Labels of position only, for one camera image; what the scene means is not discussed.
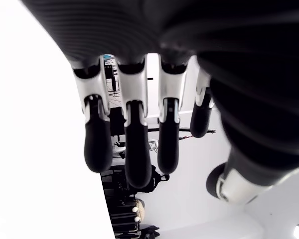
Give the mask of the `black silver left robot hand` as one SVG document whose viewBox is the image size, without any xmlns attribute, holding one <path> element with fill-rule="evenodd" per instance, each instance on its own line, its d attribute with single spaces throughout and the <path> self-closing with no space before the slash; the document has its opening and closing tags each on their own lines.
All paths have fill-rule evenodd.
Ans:
<svg viewBox="0 0 299 239">
<path fill-rule="evenodd" d="M 112 164 L 103 56 L 117 62 L 128 182 L 151 177 L 147 55 L 159 56 L 161 172 L 178 164 L 179 111 L 188 61 L 197 57 L 190 132 L 202 137 L 213 107 L 231 143 L 208 192 L 246 204 L 299 171 L 299 0 L 26 0 L 69 61 L 86 118 L 84 157 Z"/>
</svg>

